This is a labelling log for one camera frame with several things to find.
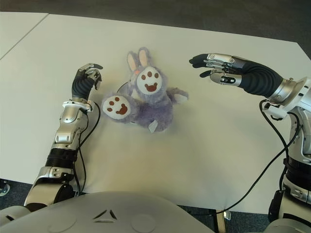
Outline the right robot hand black silver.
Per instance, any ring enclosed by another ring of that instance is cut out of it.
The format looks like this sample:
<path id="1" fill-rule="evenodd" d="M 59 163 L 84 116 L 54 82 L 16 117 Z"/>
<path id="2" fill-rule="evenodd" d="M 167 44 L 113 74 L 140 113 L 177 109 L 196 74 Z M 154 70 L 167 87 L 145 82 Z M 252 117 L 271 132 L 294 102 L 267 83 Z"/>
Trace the right robot hand black silver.
<path id="1" fill-rule="evenodd" d="M 297 96 L 311 97 L 310 78 L 297 82 L 286 80 L 267 66 L 237 56 L 199 54 L 189 62 L 193 68 L 211 68 L 201 73 L 201 78 L 210 77 L 215 83 L 239 87 L 249 94 L 263 96 L 277 104 L 288 104 Z"/>

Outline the left robot hand black silver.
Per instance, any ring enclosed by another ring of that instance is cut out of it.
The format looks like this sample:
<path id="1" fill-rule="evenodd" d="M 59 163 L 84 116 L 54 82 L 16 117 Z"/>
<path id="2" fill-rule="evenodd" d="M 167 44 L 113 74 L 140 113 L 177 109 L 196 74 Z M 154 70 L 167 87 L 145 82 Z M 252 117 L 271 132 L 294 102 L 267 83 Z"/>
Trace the left robot hand black silver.
<path id="1" fill-rule="evenodd" d="M 101 65 L 95 63 L 88 63 L 80 67 L 72 83 L 72 99 L 82 99 L 87 102 L 92 88 L 95 87 L 98 90 L 100 87 L 102 81 L 100 70 L 102 69 Z"/>

